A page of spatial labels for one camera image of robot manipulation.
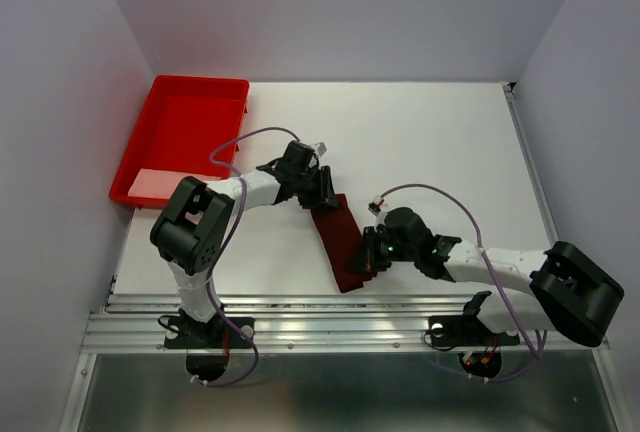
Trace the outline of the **dark red t shirt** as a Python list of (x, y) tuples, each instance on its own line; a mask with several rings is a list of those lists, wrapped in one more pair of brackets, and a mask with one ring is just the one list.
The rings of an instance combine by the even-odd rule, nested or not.
[(353, 273), (349, 262), (362, 244), (362, 232), (349, 208), (345, 194), (337, 194), (337, 209), (314, 209), (311, 217), (323, 244), (334, 281), (340, 293), (348, 293), (364, 286), (376, 273)]

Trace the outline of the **red plastic tray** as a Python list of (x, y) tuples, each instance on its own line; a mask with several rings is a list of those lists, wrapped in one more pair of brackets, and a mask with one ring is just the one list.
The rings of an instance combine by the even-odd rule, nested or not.
[(245, 79), (157, 76), (141, 108), (109, 191), (135, 208), (159, 209), (182, 177), (226, 179), (210, 154), (239, 136), (249, 82)]

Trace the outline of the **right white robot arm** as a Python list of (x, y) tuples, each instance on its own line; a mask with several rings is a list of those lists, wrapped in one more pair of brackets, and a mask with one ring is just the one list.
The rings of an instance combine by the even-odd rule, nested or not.
[(433, 318), (442, 347), (481, 345), (509, 332), (553, 330), (582, 346), (601, 344), (623, 288), (568, 242), (546, 251), (484, 249), (459, 237), (367, 227), (348, 271), (374, 276), (407, 262), (432, 280), (485, 285), (457, 316)]

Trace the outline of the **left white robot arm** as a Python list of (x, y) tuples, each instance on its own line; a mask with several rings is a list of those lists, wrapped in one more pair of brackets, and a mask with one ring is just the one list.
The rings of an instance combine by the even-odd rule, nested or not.
[(307, 210), (337, 210), (328, 166), (302, 168), (276, 160), (251, 172), (206, 183), (182, 179), (150, 233), (150, 242), (171, 268), (181, 300), (179, 315), (165, 328), (210, 346), (230, 326), (213, 292), (213, 268), (228, 246), (244, 212), (296, 198)]

